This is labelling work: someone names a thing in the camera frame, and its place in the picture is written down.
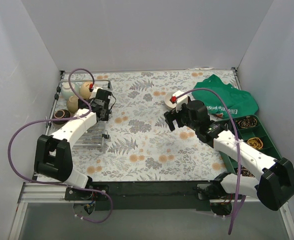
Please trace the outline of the tan bowl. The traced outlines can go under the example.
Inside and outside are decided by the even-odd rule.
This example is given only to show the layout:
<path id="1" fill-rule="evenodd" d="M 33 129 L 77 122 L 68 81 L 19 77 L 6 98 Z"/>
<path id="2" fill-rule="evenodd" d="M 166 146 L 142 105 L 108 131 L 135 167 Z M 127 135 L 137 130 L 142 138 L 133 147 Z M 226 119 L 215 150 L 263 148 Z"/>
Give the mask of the tan bowl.
<path id="1" fill-rule="evenodd" d="M 81 104 L 82 101 L 79 100 L 79 98 L 76 95 L 73 95 L 70 96 L 67 100 L 66 107 L 71 114 L 75 114 L 79 110 Z"/>

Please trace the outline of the dark brown bowl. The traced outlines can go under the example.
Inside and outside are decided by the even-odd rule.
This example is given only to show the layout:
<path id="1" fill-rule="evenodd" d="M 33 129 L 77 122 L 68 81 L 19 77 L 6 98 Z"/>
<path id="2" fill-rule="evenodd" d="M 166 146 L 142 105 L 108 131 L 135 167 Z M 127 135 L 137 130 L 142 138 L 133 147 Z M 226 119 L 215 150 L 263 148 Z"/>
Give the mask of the dark brown bowl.
<path id="1" fill-rule="evenodd" d="M 66 119 L 71 118 L 71 117 L 72 117 L 72 115 L 67 109 L 59 109 L 59 110 L 55 111 L 53 114 L 52 118 L 54 120 L 57 120 L 57 121 L 54 121 L 53 124 L 56 126 L 63 126 L 68 122 L 68 120 L 66 120 Z"/>

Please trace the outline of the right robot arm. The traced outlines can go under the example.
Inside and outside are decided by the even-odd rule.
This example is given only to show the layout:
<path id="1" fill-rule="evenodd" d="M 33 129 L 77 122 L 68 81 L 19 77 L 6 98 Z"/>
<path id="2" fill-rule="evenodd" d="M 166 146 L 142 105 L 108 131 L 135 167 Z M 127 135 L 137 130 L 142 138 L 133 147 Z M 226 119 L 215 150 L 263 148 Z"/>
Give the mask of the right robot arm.
<path id="1" fill-rule="evenodd" d="M 279 210 L 294 196 L 294 167 L 286 158 L 276 159 L 237 140 L 221 121 L 210 119 L 203 102 L 192 100 L 181 105 L 179 110 L 164 113 L 171 131 L 175 127 L 188 127 L 204 144 L 236 160 L 253 175 L 237 176 L 230 172 L 218 175 L 205 188 L 198 187 L 200 194 L 209 198 L 224 199 L 228 195 L 250 196 L 272 211 Z"/>

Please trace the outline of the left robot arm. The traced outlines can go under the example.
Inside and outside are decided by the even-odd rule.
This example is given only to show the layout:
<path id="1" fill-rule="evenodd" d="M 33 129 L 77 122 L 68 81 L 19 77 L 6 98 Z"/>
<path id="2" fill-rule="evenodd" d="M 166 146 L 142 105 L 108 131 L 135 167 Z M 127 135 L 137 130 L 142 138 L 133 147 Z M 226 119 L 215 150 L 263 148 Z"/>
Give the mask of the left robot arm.
<path id="1" fill-rule="evenodd" d="M 72 159 L 72 147 L 79 138 L 98 122 L 107 122 L 112 92 L 94 88 L 92 98 L 78 101 L 75 119 L 69 120 L 51 135 L 41 135 L 37 140 L 34 171 L 76 187 L 76 194 L 82 200 L 93 196 L 89 177 L 76 170 Z"/>

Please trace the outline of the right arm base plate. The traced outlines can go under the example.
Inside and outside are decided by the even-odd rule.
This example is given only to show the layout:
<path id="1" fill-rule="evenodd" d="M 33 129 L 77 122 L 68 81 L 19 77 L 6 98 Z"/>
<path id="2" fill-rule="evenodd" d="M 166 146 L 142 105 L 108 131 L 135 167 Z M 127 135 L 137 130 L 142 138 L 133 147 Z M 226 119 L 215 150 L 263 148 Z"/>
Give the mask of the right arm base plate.
<path id="1" fill-rule="evenodd" d="M 224 199 L 230 196 L 222 186 L 217 184 L 198 184 L 196 190 L 202 197 L 207 199 Z"/>

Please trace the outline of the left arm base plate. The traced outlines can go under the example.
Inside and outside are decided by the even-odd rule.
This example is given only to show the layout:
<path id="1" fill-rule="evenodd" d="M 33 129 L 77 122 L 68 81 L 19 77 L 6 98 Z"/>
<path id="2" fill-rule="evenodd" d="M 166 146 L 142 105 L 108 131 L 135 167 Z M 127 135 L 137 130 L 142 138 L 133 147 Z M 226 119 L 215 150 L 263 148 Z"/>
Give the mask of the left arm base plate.
<path id="1" fill-rule="evenodd" d="M 96 184 L 89 187 L 90 189 L 98 190 L 106 194 L 109 193 L 109 186 L 105 184 Z M 106 201 L 107 197 L 102 193 L 79 190 L 75 188 L 68 187 L 65 191 L 64 199 L 66 201 Z"/>

